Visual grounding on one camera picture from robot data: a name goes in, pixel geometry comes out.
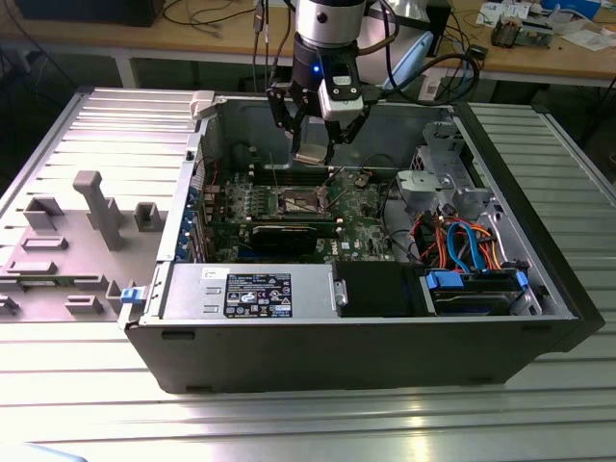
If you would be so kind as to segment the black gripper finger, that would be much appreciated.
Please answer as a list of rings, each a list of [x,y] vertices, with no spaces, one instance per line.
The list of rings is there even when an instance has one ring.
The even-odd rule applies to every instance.
[[[368,119],[371,106],[367,105],[363,108],[360,114],[346,127],[342,128],[339,121],[325,121],[325,129],[328,135],[328,144],[324,160],[330,162],[335,154],[336,145],[351,144],[356,138],[359,131],[362,129]]]
[[[301,124],[308,110],[308,96],[303,93],[299,97],[299,102],[295,104],[295,114],[292,115],[286,105],[286,95],[287,91],[276,85],[271,85],[266,90],[274,124],[291,135],[291,153],[296,154],[300,148]]]

